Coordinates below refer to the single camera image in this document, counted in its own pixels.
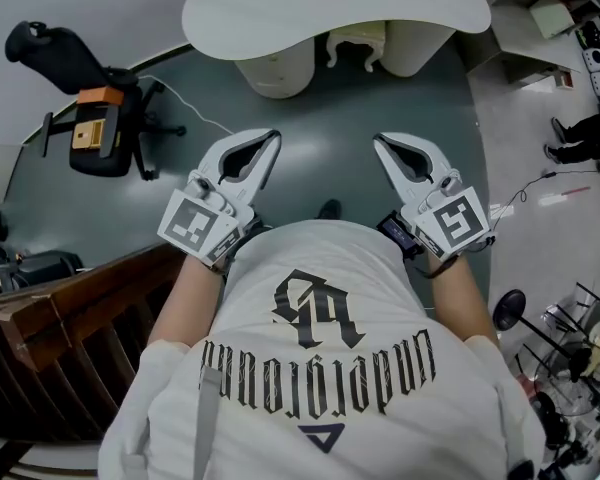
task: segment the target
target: wrist strap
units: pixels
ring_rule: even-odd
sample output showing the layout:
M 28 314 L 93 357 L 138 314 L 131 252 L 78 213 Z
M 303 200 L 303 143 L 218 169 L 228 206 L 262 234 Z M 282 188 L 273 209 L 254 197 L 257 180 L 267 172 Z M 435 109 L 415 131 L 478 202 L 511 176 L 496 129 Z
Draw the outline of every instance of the wrist strap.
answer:
M 442 265 L 440 265 L 436 270 L 434 270 L 433 272 L 429 273 L 429 272 L 425 272 L 424 270 L 419 269 L 418 267 L 416 267 L 416 270 L 418 272 L 420 272 L 422 274 L 423 277 L 426 277 L 427 279 L 435 279 L 436 277 L 438 277 L 440 274 L 442 274 L 443 272 L 445 272 L 446 270 L 448 270 L 449 268 L 451 268 L 453 266 L 453 264 L 458 261 L 458 258 L 460 256 L 458 256 L 457 254 L 455 256 L 451 256 L 449 258 L 447 258 Z
M 205 265 L 202 261 L 200 261 L 200 263 L 202 263 L 205 267 L 207 267 L 207 269 L 209 269 L 209 271 L 212 274 L 217 274 L 219 276 L 223 276 L 229 271 L 229 265 L 230 265 L 231 261 L 229 258 L 225 258 L 224 266 L 222 268 L 217 267 L 215 264 L 211 265 L 211 266 Z

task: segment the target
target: cable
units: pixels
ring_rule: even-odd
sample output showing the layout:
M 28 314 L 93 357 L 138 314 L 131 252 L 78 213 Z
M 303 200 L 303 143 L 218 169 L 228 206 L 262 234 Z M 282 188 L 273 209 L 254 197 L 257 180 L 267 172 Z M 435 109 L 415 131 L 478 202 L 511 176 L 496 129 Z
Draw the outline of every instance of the cable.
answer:
M 534 183 L 537 183 L 538 181 L 544 180 L 547 178 L 553 178 L 553 177 L 557 176 L 558 174 L 583 174 L 583 173 L 598 173 L 598 174 L 600 174 L 600 171 L 596 171 L 595 169 L 590 169 L 590 170 L 586 170 L 586 171 L 551 171 L 546 174 L 543 174 L 542 176 L 540 176 L 539 178 L 536 178 L 535 180 L 530 181 L 524 187 L 522 187 L 520 190 L 518 190 L 515 194 L 513 194 L 513 197 L 511 199 L 509 199 L 509 202 L 504 206 L 504 208 L 502 208 L 502 210 L 500 211 L 500 215 L 498 216 L 498 218 L 496 219 L 496 222 L 493 224 L 493 227 L 491 228 L 492 231 L 496 230 L 496 226 L 500 222 L 500 219 L 504 215 L 504 212 L 507 211 L 507 208 L 509 208 L 509 206 L 511 206 L 511 204 L 516 200 L 516 198 L 518 196 L 520 196 L 521 203 L 526 202 L 527 188 L 529 188 Z
M 144 79 L 144 78 L 151 78 L 152 80 L 155 80 L 156 82 L 161 83 L 167 89 L 169 89 L 176 96 L 176 98 L 178 98 L 180 100 L 180 103 L 182 103 L 185 107 L 189 107 L 191 110 L 193 110 L 197 114 L 197 116 L 200 118 L 201 121 L 204 121 L 205 123 L 216 125 L 218 128 L 221 128 L 222 130 L 224 130 L 228 134 L 233 135 L 233 132 L 231 130 L 229 130 L 229 128 L 227 128 L 226 126 L 223 126 L 223 125 L 221 125 L 220 123 L 218 123 L 216 121 L 212 121 L 211 119 L 207 119 L 206 117 L 203 117 L 202 114 L 198 111 L 198 109 L 196 107 L 194 107 L 191 103 L 187 103 L 184 100 L 184 98 L 182 96 L 180 96 L 180 94 L 178 93 L 178 91 L 176 91 L 169 84 L 167 84 L 167 83 L 163 82 L 162 80 L 160 80 L 157 76 L 142 75 L 142 76 L 139 76 L 138 78 L 141 79 L 141 80 Z
M 516 354 L 514 357 L 516 359 L 516 363 L 518 363 L 518 368 L 520 369 L 520 373 L 526 377 L 526 374 L 524 373 L 524 370 L 522 369 L 522 363 L 520 363 L 520 356 L 518 354 Z

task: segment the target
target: black chair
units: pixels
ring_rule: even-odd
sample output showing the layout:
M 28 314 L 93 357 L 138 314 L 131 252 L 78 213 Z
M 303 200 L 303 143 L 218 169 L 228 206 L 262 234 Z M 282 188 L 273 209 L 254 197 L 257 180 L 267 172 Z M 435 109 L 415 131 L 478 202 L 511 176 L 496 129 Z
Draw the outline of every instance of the black chair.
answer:
M 77 125 L 91 123 L 97 140 L 91 146 L 77 147 L 74 136 L 69 154 L 73 169 L 94 176 L 124 176 L 133 155 L 142 179 L 152 180 L 156 174 L 144 168 L 139 135 L 143 132 L 178 136 L 186 133 L 184 126 L 161 127 L 155 117 L 146 114 L 151 98 L 156 92 L 163 92 L 164 85 L 154 82 L 143 96 L 135 74 L 128 69 L 102 67 L 69 29 L 47 28 L 44 23 L 23 21 L 9 34 L 5 53 L 11 62 L 21 62 L 37 71 L 65 94 L 105 87 L 123 94 L 120 105 L 106 101 L 79 103 L 74 121 L 53 123 L 53 114 L 46 114 L 39 138 L 43 157 L 47 154 L 50 135 L 74 131 Z M 74 135 L 82 137 L 82 132 L 75 130 Z

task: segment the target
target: wire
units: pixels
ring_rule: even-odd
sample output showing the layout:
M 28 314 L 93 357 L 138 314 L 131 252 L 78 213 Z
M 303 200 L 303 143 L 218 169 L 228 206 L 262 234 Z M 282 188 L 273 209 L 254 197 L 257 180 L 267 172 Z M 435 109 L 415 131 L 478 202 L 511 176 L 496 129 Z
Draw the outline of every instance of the wire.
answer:
M 551 171 L 546 174 L 543 174 L 542 176 L 540 176 L 539 178 L 536 178 L 535 180 L 531 180 L 524 187 L 522 187 L 515 194 L 513 194 L 513 197 L 511 199 L 509 199 L 509 202 L 504 206 L 504 208 L 502 208 L 502 210 L 500 210 L 500 215 L 496 219 L 496 222 L 493 224 L 493 227 L 491 229 L 493 231 L 496 230 L 496 226 L 500 222 L 500 219 L 502 218 L 504 213 L 507 211 L 507 208 L 509 208 L 509 206 L 511 206 L 511 204 L 516 200 L 516 198 L 518 196 L 520 196 L 521 203 L 526 202 L 527 197 L 528 197 L 527 189 L 534 183 L 537 183 L 538 181 L 544 180 L 547 178 L 553 178 L 553 177 L 557 176 L 558 174 L 583 174 L 583 173 L 598 173 L 598 174 L 600 174 L 600 171 L 597 171 L 595 169 L 590 169 L 590 170 L 586 170 L 586 171 Z
M 203 115 L 198 111 L 198 109 L 196 107 L 194 107 L 191 103 L 187 103 L 184 100 L 184 98 L 182 96 L 180 96 L 180 94 L 178 93 L 178 91 L 176 91 L 169 84 L 167 84 L 167 83 L 163 82 L 162 80 L 160 80 L 157 76 L 142 75 L 142 76 L 139 76 L 138 78 L 141 79 L 141 80 L 145 79 L 145 78 L 151 78 L 152 80 L 155 80 L 156 82 L 161 83 L 167 89 L 169 89 L 176 96 L 176 98 L 178 98 L 180 100 L 180 103 L 182 103 L 185 107 L 189 107 L 191 110 L 193 110 L 197 114 L 197 116 L 200 118 L 201 121 L 204 121 L 205 123 L 213 124 L 213 125 L 217 126 L 218 128 L 221 128 L 222 130 L 224 130 L 228 134 L 233 135 L 233 132 L 231 130 L 229 130 L 229 128 L 227 128 L 226 126 L 221 125 L 217 121 L 212 121 L 211 119 L 207 119 L 206 117 L 203 117 Z
M 518 369 L 520 370 L 520 373 L 526 377 L 526 374 L 524 373 L 524 370 L 522 369 L 522 363 L 520 363 L 520 356 L 518 354 L 516 354 L 514 357 L 516 358 L 516 363 L 518 364 Z
M 471 245 L 470 245 L 470 246 L 468 246 L 468 247 L 465 249 L 465 251 L 466 251 L 466 252 L 470 252 L 470 253 L 472 253 L 472 254 L 475 254 L 475 253 L 477 253 L 477 252 L 482 252 L 482 251 L 484 251 L 484 250 L 485 250 L 487 247 L 491 247 L 491 246 L 492 246 L 492 245 L 493 245 L 495 242 L 496 242 L 496 237 L 495 237 L 495 236 L 490 236 L 490 237 L 487 237 L 487 239 L 486 239 L 486 240 L 485 240 L 485 241 L 484 241 L 482 244 L 480 244 L 481 246 L 480 246 L 480 248 L 479 248 L 479 249 L 471 249 Z

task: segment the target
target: shoe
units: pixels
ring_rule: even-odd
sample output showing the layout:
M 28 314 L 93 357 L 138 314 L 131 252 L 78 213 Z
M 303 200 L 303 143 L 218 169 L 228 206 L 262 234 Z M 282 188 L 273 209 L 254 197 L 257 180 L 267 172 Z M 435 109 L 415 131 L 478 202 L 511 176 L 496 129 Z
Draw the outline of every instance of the shoe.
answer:
M 562 123 L 560 123 L 560 121 L 558 121 L 557 117 L 551 118 L 551 126 L 553 127 L 553 131 L 556 132 L 556 136 L 558 137 L 558 142 L 560 142 L 560 144 L 566 144 L 567 141 L 564 138 L 564 132 L 567 129 L 564 126 L 562 126 Z
M 342 204 L 337 199 L 329 199 L 320 208 L 318 219 L 320 220 L 340 220 L 342 215 Z
M 552 153 L 551 150 L 554 149 L 551 146 L 549 146 L 549 144 L 545 144 L 544 145 L 544 154 L 545 156 L 551 160 L 554 164 L 559 164 L 560 160 L 558 160 L 558 157 L 555 155 L 555 153 Z

